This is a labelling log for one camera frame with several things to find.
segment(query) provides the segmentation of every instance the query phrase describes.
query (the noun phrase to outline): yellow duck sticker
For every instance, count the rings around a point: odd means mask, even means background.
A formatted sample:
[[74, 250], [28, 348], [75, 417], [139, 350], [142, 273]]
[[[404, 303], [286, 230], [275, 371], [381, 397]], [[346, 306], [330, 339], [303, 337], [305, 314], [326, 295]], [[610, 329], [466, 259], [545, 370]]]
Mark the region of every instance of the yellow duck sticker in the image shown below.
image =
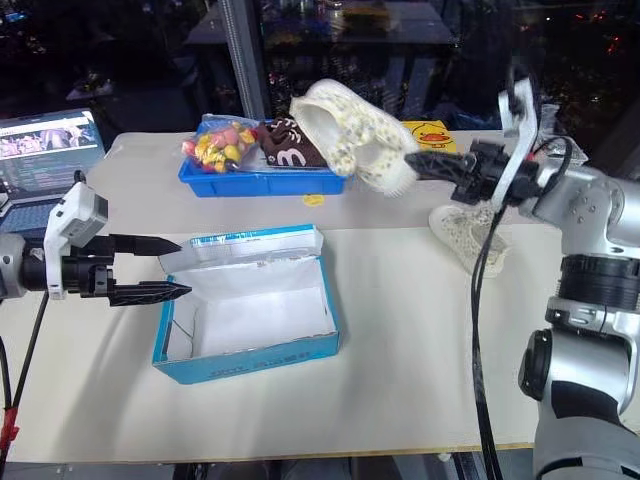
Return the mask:
[[411, 131], [413, 138], [423, 150], [456, 153], [456, 142], [440, 120], [430, 122], [412, 120], [402, 124]]

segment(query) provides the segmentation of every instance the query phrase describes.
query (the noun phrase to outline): blue plastic tray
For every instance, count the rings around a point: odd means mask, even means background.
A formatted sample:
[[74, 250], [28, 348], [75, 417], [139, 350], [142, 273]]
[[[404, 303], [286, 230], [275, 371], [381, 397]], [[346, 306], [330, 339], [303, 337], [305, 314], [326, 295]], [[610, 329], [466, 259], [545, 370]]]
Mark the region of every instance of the blue plastic tray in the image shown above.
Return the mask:
[[183, 162], [178, 178], [188, 184], [198, 197], [260, 197], [267, 195], [337, 195], [344, 190], [346, 179], [331, 171], [308, 172], [207, 173]]

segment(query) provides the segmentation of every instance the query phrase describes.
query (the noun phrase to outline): snack package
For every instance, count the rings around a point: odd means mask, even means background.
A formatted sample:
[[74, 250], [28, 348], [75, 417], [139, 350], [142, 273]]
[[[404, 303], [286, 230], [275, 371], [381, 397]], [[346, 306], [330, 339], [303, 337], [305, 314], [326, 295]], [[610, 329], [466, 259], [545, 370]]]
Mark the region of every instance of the snack package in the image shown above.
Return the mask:
[[205, 172], [226, 173], [240, 168], [242, 158], [256, 144], [250, 121], [212, 117], [203, 121], [198, 133], [182, 143], [182, 153]]

